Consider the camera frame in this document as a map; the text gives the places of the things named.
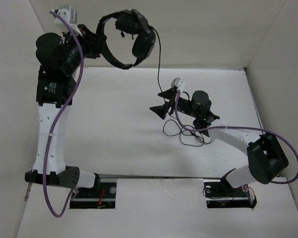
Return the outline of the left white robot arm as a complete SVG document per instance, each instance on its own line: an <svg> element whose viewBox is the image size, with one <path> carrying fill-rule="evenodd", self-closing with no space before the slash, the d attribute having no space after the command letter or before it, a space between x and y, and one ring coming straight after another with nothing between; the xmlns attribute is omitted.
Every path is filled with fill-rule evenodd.
<svg viewBox="0 0 298 238"><path fill-rule="evenodd" d="M101 192L99 174L67 166L64 159L65 133L73 103L71 96L78 81L77 68L85 58L96 59L105 41L102 35L78 25L77 40L70 33L45 33L36 41L40 62L36 102L39 111L38 150L25 181L64 188L82 188L89 196Z"/></svg>

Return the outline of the black headphones with cable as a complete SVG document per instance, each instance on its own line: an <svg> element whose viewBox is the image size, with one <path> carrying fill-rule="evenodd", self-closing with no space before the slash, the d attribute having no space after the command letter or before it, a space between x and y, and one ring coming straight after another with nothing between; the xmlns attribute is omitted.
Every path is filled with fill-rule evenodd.
<svg viewBox="0 0 298 238"><path fill-rule="evenodd" d="M136 57L136 62L133 64L123 64L118 59L114 57L114 55L110 52L107 42L105 41L102 49L102 56L114 67L127 70L132 67L135 67L139 65L142 61L144 61L146 58L150 56L151 51L154 48L154 44L156 42L156 36L158 36L158 42L159 42L159 62L158 62L158 71L157 71L157 82L158 86L162 92L161 84L159 81L159 74L160 74L160 64L161 64L161 41L158 35L158 32L152 27L149 26L148 20L137 10L132 9L130 10L123 10L118 11L112 14L109 14L107 16L104 16L99 21L96 33L105 35L105 24L108 20L111 18L116 19L115 21L115 28L119 31L121 31L121 37L125 38L125 33L130 34L132 39L134 39L134 36L136 35L136 39L134 41L133 47L132 47L132 54L134 57ZM171 112L168 112L168 115L172 117L173 119L167 120L162 128L162 132L167 137L175 137L179 136L180 144L191 146L191 147L202 147L205 144L210 144L214 141L214 139L210 139L209 142L205 141L204 136L197 135L196 132L188 132L186 134L184 129L181 128L181 126L176 121L176 117L171 115ZM165 131L165 127L168 122L173 122L178 127L179 131L176 134L167 134ZM181 136L193 136L196 140L195 144L186 144L182 141Z"/></svg>

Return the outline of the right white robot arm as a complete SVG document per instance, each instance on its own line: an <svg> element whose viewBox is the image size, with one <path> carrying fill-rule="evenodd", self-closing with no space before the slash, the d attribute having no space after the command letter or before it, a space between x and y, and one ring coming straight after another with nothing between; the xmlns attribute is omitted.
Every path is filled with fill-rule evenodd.
<svg viewBox="0 0 298 238"><path fill-rule="evenodd" d="M168 113L179 113L194 118L193 126L182 128L220 140L247 156L248 164L235 168L221 177L220 189L225 195L232 195L239 187L253 182L269 184L289 165L277 137L258 128L230 126L211 112L212 102L204 91L195 91L191 99L184 99L175 87L160 92L158 96L166 101L163 105L150 107L160 118Z"/></svg>

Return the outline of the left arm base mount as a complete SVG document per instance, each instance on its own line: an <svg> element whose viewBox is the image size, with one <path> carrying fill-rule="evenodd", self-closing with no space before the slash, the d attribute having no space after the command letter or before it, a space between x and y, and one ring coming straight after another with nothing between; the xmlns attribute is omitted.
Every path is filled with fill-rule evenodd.
<svg viewBox="0 0 298 238"><path fill-rule="evenodd" d="M98 191L79 188L70 202L70 209L115 209L117 178L101 178Z"/></svg>

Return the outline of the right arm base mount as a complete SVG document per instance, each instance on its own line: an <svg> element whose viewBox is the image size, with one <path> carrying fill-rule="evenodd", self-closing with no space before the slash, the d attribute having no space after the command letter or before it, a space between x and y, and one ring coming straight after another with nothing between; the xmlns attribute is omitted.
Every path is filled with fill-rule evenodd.
<svg viewBox="0 0 298 238"><path fill-rule="evenodd" d="M250 208L257 205L253 188L247 184L238 188L224 185L220 180L206 180L202 193L206 198L207 208Z"/></svg>

